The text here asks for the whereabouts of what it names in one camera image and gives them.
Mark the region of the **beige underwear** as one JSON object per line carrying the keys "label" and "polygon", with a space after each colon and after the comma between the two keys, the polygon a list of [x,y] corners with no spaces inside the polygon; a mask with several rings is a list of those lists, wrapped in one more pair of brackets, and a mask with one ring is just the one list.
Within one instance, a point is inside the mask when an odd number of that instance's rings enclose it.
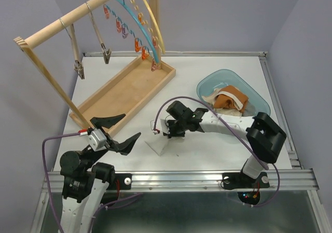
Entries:
{"label": "beige underwear", "polygon": [[231,116],[242,116],[242,113],[239,112],[236,109],[229,109],[229,108],[214,108],[213,103],[214,103],[214,97],[216,94],[216,89],[221,89],[221,88],[215,88],[214,91],[207,96],[202,96],[203,101],[208,103],[209,105],[212,106],[213,110],[219,114],[225,114],[225,115],[231,115]]}

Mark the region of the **white underwear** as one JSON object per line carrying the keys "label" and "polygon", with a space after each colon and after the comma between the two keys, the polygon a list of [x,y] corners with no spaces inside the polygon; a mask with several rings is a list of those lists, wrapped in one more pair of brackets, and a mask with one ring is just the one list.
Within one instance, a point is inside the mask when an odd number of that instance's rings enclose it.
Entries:
{"label": "white underwear", "polygon": [[152,134],[144,137],[144,142],[149,148],[155,152],[158,156],[162,156],[168,149],[168,145],[173,142],[183,142],[184,136],[172,136],[163,135],[162,133]]}

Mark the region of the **brown underwear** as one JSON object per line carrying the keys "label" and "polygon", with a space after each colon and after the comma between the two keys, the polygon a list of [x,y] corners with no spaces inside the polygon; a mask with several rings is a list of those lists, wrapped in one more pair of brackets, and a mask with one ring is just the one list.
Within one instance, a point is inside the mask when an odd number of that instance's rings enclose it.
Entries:
{"label": "brown underwear", "polygon": [[249,98],[238,88],[229,85],[215,91],[214,108],[236,109],[241,113],[245,111]]}

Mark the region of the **wooden clamp hanger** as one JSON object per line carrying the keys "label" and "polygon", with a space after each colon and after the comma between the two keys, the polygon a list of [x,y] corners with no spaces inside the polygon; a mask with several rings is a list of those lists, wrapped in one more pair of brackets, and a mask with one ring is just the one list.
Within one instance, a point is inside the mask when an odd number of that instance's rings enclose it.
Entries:
{"label": "wooden clamp hanger", "polygon": [[59,18],[59,20],[71,40],[72,51],[73,51],[73,56],[74,56],[74,70],[77,73],[77,75],[80,77],[80,79],[84,80],[85,79],[84,67],[79,58],[79,49],[78,49],[78,43],[77,43],[77,39],[76,39],[76,35],[75,35],[74,25],[71,24],[69,26],[65,26],[63,20],[61,18]]}
{"label": "wooden clamp hanger", "polygon": [[89,18],[90,18],[90,21],[92,23],[92,26],[94,28],[94,31],[96,33],[96,36],[98,38],[98,41],[99,41],[101,49],[102,49],[102,54],[103,54],[104,62],[105,62],[105,64],[109,64],[110,55],[111,55],[112,51],[110,50],[110,48],[108,48],[108,49],[106,48],[106,46],[104,44],[104,40],[103,40],[103,38],[102,38],[102,36],[100,34],[99,28],[98,28],[98,26],[97,26],[97,24],[95,22],[92,10],[91,10],[88,2],[85,2],[85,4],[86,4],[86,6],[87,6],[87,8],[89,10]]}

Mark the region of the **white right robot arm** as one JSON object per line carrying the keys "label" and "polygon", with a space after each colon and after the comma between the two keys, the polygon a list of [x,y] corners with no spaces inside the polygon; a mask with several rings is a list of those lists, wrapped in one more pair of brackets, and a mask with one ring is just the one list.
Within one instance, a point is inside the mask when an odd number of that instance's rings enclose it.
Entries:
{"label": "white right robot arm", "polygon": [[252,117],[217,114],[208,108],[192,111],[180,101],[174,101],[167,113],[172,119],[162,119],[163,135],[184,137],[187,131],[219,133],[235,136],[250,152],[250,157],[238,173],[226,173],[220,183],[226,190],[249,189],[255,184],[268,188],[262,177],[269,164],[275,164],[286,140],[286,133],[266,113]]}

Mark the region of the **yellow plastic clip hanger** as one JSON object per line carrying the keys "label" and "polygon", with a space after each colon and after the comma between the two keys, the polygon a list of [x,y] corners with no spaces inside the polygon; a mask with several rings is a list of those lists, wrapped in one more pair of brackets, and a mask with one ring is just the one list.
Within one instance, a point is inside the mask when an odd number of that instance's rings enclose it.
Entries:
{"label": "yellow plastic clip hanger", "polygon": [[146,27],[158,55],[165,53],[164,40],[160,29],[159,0],[129,0],[141,25]]}

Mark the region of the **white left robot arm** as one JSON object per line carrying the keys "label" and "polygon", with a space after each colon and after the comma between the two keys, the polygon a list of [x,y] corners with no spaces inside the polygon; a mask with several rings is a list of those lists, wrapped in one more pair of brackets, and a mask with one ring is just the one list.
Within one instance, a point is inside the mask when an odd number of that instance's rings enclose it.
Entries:
{"label": "white left robot arm", "polygon": [[107,152],[130,154],[141,136],[137,133],[122,143],[112,139],[105,131],[116,125],[125,114],[113,117],[93,117],[88,128],[87,146],[70,150],[60,158],[60,174],[64,177],[62,214],[59,232],[88,232],[92,217],[100,205],[107,188],[115,184],[114,166],[100,162]]}

